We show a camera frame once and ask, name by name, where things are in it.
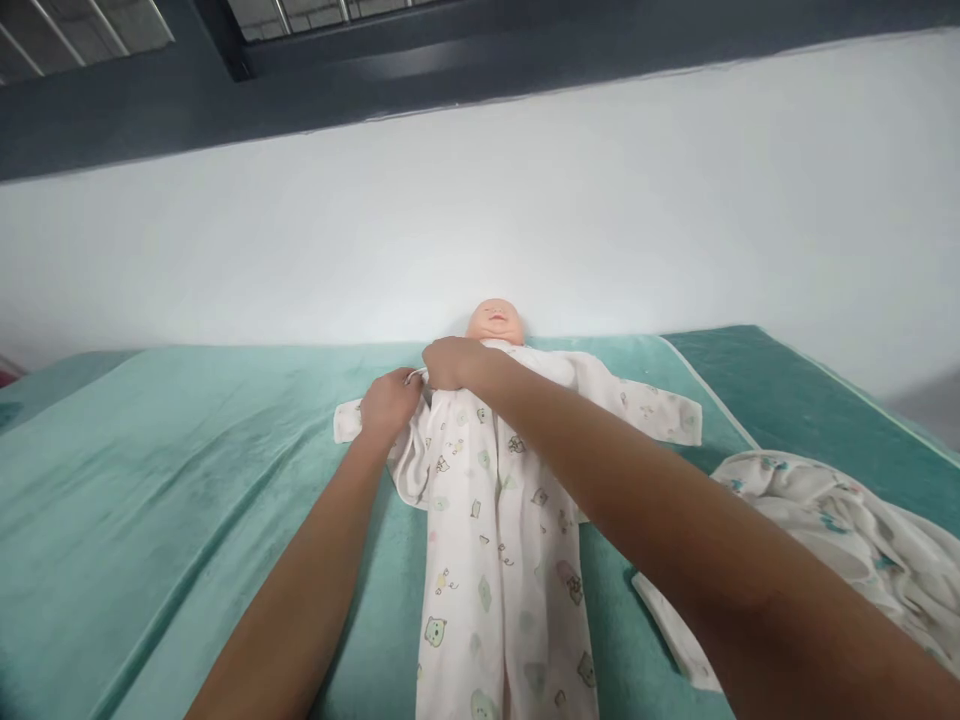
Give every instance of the doll face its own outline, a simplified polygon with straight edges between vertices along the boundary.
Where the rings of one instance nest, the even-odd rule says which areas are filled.
[[[474,340],[506,340],[513,345],[523,345],[520,314],[513,303],[506,300],[484,300],[470,317],[467,337]]]

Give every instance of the white wall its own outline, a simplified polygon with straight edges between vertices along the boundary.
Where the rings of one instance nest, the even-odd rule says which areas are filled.
[[[0,353],[759,323],[868,390],[960,365],[960,31],[0,187]]]

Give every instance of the changing mat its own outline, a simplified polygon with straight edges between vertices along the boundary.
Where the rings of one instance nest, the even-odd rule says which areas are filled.
[[[755,447],[659,338],[531,345],[589,352],[700,403],[703,445],[671,448],[704,471]],[[182,717],[345,451],[334,408],[418,366],[421,349],[152,350],[104,359],[70,394],[49,389],[56,367],[30,381],[43,401],[20,383],[0,391],[23,406],[0,431],[0,715]],[[384,474],[315,716],[413,716],[425,522]],[[601,713],[731,717],[672,669],[629,563],[581,532]]]

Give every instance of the infant mannequin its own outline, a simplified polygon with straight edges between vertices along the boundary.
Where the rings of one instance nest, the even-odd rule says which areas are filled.
[[[474,340],[506,340],[523,345],[523,323],[513,303],[500,298],[484,300],[470,316],[468,338]]]
[[[524,345],[506,300],[480,303],[466,336],[655,439],[700,444],[697,403],[592,355]],[[358,407],[337,408],[338,442],[359,432]],[[598,717],[579,511],[549,468],[468,390],[422,399],[387,467],[404,502],[427,511],[417,718]]]

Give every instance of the dark window frame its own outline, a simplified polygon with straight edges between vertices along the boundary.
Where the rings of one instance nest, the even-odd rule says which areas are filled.
[[[439,0],[245,44],[226,0],[175,42],[0,88],[0,181],[960,24],[960,0]]]

